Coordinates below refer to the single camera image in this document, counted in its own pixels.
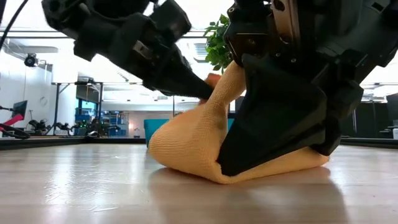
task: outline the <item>security camera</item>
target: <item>security camera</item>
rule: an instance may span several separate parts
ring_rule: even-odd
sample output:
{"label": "security camera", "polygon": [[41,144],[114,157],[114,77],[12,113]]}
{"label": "security camera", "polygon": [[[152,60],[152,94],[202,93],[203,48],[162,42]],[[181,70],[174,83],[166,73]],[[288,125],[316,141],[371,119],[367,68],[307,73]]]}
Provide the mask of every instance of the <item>security camera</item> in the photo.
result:
{"label": "security camera", "polygon": [[27,57],[25,58],[24,63],[27,67],[35,68],[39,65],[39,60],[37,59],[36,54],[29,53],[29,54],[27,54]]}

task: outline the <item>pink object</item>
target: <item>pink object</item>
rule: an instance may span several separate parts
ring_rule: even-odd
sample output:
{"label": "pink object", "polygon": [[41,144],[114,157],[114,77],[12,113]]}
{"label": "pink object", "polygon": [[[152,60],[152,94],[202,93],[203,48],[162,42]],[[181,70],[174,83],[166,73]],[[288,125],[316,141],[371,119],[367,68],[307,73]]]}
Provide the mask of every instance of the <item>pink object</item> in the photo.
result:
{"label": "pink object", "polygon": [[11,125],[17,123],[18,121],[22,121],[23,119],[24,119],[24,117],[22,115],[18,114],[15,117],[11,118],[9,121],[4,122],[4,124],[11,126]]}

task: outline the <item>orange fabric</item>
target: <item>orange fabric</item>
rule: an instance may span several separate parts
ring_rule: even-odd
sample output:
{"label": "orange fabric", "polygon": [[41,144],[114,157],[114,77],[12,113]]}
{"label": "orange fabric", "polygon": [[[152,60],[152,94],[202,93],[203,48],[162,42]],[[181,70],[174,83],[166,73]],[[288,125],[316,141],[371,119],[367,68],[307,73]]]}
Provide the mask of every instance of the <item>orange fabric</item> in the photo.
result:
{"label": "orange fabric", "polygon": [[220,184],[233,184],[318,167],[328,162],[328,157],[305,147],[234,177],[223,175],[216,160],[228,131],[228,105],[237,99],[246,87],[244,70],[233,62],[219,81],[210,75],[207,82],[216,83],[215,90],[207,102],[202,101],[195,109],[178,115],[152,136],[149,152],[159,163]]}

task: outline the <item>ceiling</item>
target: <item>ceiling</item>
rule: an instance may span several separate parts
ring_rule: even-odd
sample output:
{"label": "ceiling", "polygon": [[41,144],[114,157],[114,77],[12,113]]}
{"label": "ceiling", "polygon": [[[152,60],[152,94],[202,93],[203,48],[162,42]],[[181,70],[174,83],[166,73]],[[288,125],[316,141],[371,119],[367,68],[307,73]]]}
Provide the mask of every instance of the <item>ceiling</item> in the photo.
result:
{"label": "ceiling", "polygon": [[[73,40],[67,38],[49,39],[40,38],[40,36],[50,35],[63,37],[64,35],[54,33],[47,25],[41,8],[42,0],[30,0],[17,21],[14,23],[13,31],[28,31],[20,32],[19,35],[35,36],[35,38],[16,39],[21,46],[51,46],[58,49],[72,49]],[[202,30],[209,22],[217,20],[221,13],[225,13],[227,8],[232,5],[232,0],[176,0],[180,6],[186,11],[194,29]],[[19,7],[22,0],[8,0],[6,10],[4,13],[4,20],[1,27],[7,25],[15,10]],[[151,7],[146,11],[146,14],[151,13]],[[182,53],[191,63],[193,71],[202,79],[206,78],[211,72],[212,66],[207,63],[198,63],[205,57],[204,51],[205,39],[181,39],[177,43]],[[57,54],[38,54],[39,59],[46,60],[52,63]],[[154,101],[159,95],[159,92],[153,92],[137,85],[125,85],[126,79],[129,82],[140,82],[137,77],[121,70],[113,65],[108,59],[102,56],[96,56],[92,62],[87,62],[78,58],[77,66],[79,75],[93,77],[97,82],[117,82],[120,85],[106,86],[104,94],[109,100],[127,101],[131,98],[139,97]],[[375,83],[390,83],[389,85],[374,85]],[[374,71],[363,81],[362,86],[365,89],[365,95],[369,96],[385,96],[391,93],[398,92],[398,57],[388,65],[387,68],[377,67]],[[187,99],[178,99],[183,103]]]}

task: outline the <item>black cable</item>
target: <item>black cable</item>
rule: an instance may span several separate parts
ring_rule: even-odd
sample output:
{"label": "black cable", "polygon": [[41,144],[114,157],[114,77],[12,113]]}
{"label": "black cable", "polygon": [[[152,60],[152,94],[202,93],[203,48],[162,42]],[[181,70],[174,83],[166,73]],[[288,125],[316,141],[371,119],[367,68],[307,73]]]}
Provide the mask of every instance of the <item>black cable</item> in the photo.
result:
{"label": "black cable", "polygon": [[24,1],[21,3],[21,5],[19,6],[19,8],[17,9],[17,11],[16,11],[15,14],[13,15],[13,17],[11,18],[10,23],[8,23],[6,29],[4,30],[4,33],[3,33],[2,37],[1,37],[1,40],[0,40],[0,49],[2,49],[2,46],[3,46],[4,42],[6,41],[8,32],[11,30],[11,27],[12,27],[13,23],[15,22],[15,20],[17,19],[19,13],[20,13],[20,12],[22,11],[22,9],[25,7],[25,5],[26,5],[27,2],[28,2],[28,0],[24,0]]}
{"label": "black cable", "polygon": [[5,124],[0,124],[0,128],[3,128],[2,132],[4,134],[7,134],[10,137],[14,137],[16,139],[29,139],[30,135],[26,133],[25,131],[21,131],[20,129],[5,125]]}

